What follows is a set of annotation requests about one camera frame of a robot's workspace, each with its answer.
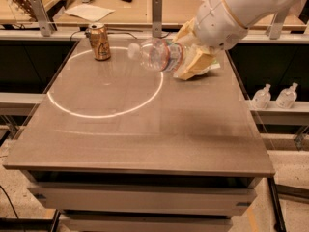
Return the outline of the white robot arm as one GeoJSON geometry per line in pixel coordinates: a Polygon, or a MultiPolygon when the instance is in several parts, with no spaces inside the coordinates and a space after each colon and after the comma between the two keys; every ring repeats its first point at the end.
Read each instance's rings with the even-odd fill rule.
{"type": "Polygon", "coordinates": [[[219,51],[234,47],[255,23],[291,7],[296,1],[205,0],[173,39],[188,47],[188,55],[174,77],[188,80],[204,72],[219,51]]]}

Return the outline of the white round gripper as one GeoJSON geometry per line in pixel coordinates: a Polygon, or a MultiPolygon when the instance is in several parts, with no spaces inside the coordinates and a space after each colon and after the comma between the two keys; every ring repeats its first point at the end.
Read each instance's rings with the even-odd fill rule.
{"type": "MultiPolygon", "coordinates": [[[[197,39],[213,49],[228,50],[248,33],[248,29],[233,14],[225,0],[206,0],[195,19],[187,21],[173,38],[175,43],[197,39]]],[[[188,47],[181,65],[173,76],[188,80],[212,64],[215,56],[201,46],[188,47]]]]}

